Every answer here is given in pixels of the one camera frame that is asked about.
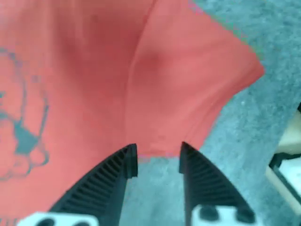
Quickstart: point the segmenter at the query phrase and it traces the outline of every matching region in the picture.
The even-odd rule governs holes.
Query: gray carpet
[[[250,203],[266,226],[290,226],[295,216],[264,171],[301,101],[301,2],[207,0],[203,9],[233,23],[263,53],[266,74],[237,94],[201,148]],[[152,159],[131,180],[121,226],[184,226],[178,159]]]

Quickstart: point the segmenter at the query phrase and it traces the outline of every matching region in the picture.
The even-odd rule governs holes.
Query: printed graphic
[[[1,72],[3,74],[0,75],[2,79],[0,81],[2,82],[0,83],[0,182],[4,182],[12,178],[26,177],[34,168],[48,163],[49,154],[41,139],[48,115],[48,99],[37,76],[30,81],[25,80],[21,70],[22,62],[14,53],[0,48],[0,57],[0,60],[5,61],[4,73]],[[41,108],[34,106],[35,102],[31,103],[28,99],[29,82],[38,87],[37,100],[42,103]],[[18,92],[20,95],[10,95],[12,92]],[[13,97],[11,98],[13,101],[4,103],[6,95]],[[17,117],[16,114],[12,115],[7,111],[15,102],[20,103],[20,106],[16,108]],[[39,119],[39,131],[36,133],[28,128],[28,124],[25,124],[26,117],[32,118],[30,115],[32,111],[27,111],[28,105],[31,108],[33,106],[34,110],[36,107],[36,111],[43,111]]]
[[[0,226],[16,226],[18,219],[9,219],[9,218],[1,218],[0,217]]]

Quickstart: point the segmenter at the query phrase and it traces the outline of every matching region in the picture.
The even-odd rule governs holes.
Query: red fabric
[[[0,218],[46,211],[108,155],[200,147],[264,73],[188,0],[7,0],[0,14]]]

